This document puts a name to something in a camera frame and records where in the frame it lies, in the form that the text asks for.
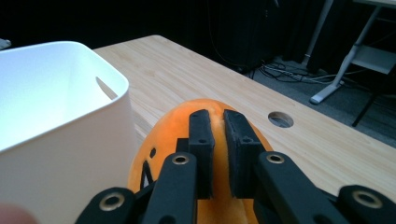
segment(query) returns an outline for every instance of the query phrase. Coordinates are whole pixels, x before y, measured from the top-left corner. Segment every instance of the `orange pumpkin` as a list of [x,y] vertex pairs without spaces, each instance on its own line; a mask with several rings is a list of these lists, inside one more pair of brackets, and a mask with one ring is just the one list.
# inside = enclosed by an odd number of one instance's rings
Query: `orange pumpkin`
[[[213,155],[213,195],[210,200],[198,200],[198,223],[257,223],[252,200],[233,198],[229,184],[228,149],[225,137],[224,109],[229,105],[211,99],[185,102],[165,114],[153,127],[134,158],[128,188],[138,192],[144,186],[144,166],[149,168],[147,179],[156,180],[164,159],[176,151],[177,139],[189,137],[189,116],[205,109],[215,139]],[[272,150],[268,141],[251,123],[255,134],[266,150]]]

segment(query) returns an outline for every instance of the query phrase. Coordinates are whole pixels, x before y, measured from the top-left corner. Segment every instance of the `light wood tabletop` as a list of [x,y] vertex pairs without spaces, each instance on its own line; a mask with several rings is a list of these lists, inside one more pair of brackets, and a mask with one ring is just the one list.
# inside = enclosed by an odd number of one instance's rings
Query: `light wood tabletop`
[[[344,185],[363,185],[396,202],[396,148],[161,36],[94,51],[130,82],[138,144],[175,106],[211,98],[243,113],[273,149],[290,156],[317,187],[338,195]],[[274,111],[289,114],[293,126],[272,124],[268,115]]]

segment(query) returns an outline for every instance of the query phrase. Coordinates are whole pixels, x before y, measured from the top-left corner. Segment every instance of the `jack-o'-lantern face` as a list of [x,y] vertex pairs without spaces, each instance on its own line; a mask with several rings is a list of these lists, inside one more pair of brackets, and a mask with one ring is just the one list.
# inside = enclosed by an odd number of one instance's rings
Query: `jack-o'-lantern face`
[[[158,178],[164,159],[176,152],[177,139],[189,137],[190,114],[202,109],[208,111],[215,146],[213,198],[198,201],[198,223],[257,223],[252,200],[235,199],[231,194],[223,112],[225,109],[234,109],[215,100],[198,99],[185,102],[156,123],[134,158],[128,188],[138,192]],[[265,149],[272,150],[265,137],[253,125],[250,126]]]

